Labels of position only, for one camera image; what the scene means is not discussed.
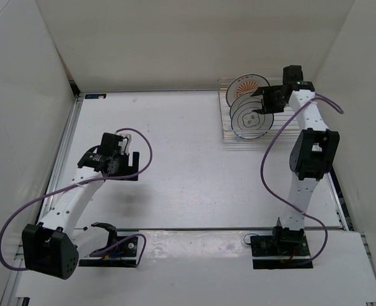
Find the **white flower plate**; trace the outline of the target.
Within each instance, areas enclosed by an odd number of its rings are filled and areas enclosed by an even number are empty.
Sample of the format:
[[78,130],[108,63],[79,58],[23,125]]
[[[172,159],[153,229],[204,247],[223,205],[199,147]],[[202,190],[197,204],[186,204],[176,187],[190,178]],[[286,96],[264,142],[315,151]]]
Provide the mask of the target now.
[[255,105],[247,103],[237,109],[231,119],[231,128],[234,134],[244,139],[255,139],[264,136],[271,129],[274,114],[259,115],[252,112]]

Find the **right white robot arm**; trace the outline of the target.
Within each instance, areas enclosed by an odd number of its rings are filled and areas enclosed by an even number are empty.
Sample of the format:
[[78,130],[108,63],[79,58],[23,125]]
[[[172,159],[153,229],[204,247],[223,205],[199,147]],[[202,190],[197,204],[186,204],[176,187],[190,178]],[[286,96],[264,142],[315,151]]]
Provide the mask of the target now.
[[284,255],[303,240],[305,218],[312,194],[333,164],[340,135],[330,130],[322,119],[317,101],[323,101],[338,113],[343,110],[329,99],[316,94],[312,82],[303,78],[301,66],[283,69],[282,85],[260,87],[254,96],[261,96],[261,115],[281,113],[285,107],[293,111],[300,133],[289,156],[291,188],[283,203],[289,210],[277,220],[270,239],[273,252]]

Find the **orange sunburst plate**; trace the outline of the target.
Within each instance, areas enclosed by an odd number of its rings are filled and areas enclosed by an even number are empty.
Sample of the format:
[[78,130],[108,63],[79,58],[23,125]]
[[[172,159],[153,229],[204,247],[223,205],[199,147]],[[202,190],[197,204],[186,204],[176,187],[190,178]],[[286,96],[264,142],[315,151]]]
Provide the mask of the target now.
[[259,87],[270,86],[269,81],[258,74],[248,73],[234,79],[226,90],[226,103],[232,106],[233,102],[247,93],[254,93]]

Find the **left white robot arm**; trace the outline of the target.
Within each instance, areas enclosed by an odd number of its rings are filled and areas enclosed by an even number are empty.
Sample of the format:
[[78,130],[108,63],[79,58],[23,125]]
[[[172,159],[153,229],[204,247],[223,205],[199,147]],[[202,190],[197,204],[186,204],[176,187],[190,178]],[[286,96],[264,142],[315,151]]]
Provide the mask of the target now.
[[79,160],[72,179],[38,224],[22,232],[25,267],[59,279],[68,279],[84,257],[109,258],[119,252],[115,226],[95,222],[77,229],[85,208],[106,179],[138,180],[139,152],[129,153],[130,134],[104,133],[100,145]]

